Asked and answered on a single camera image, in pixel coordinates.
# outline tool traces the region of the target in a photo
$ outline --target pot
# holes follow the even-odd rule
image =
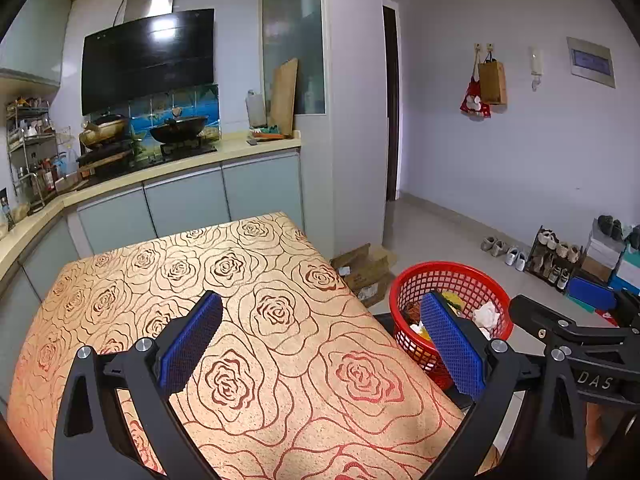
[[[185,119],[167,119],[163,126],[151,128],[151,136],[161,144],[175,144],[198,137],[207,124],[208,117],[187,117]]]
[[[105,115],[95,121],[87,123],[86,129],[79,136],[80,142],[92,148],[97,144],[105,144],[120,140],[129,131],[129,118],[118,114]]]

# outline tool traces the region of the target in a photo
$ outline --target red plastic laundry basket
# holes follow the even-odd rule
[[[480,270],[454,262],[426,262],[400,274],[392,283],[389,293],[389,307],[396,324],[396,341],[441,389],[446,390],[453,380],[436,347],[411,330],[402,316],[404,309],[434,289],[455,292],[466,303],[462,310],[466,318],[471,318],[471,313],[487,301],[492,301],[500,314],[498,325],[491,333],[492,338],[507,340],[513,323],[509,317],[510,299],[507,293]]]

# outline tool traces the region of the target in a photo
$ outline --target table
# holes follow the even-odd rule
[[[223,322],[170,402],[222,478],[415,479],[460,423],[305,235],[271,214],[63,268],[22,347],[8,412],[44,474],[78,347],[155,337],[205,290],[222,296]],[[120,400],[143,462],[161,472],[128,394]],[[485,465],[496,461],[492,449]]]

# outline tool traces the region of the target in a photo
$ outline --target cutting board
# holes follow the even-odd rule
[[[271,111],[269,126],[280,127],[285,137],[293,136],[293,105],[296,100],[296,77],[298,76],[298,59],[287,61],[273,71],[273,92],[271,94]]]

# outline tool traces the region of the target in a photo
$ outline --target black wok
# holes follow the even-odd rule
[[[161,144],[175,144],[185,140],[193,140],[204,129],[208,117],[187,117],[184,119],[167,119],[162,126],[151,128],[151,136]]]

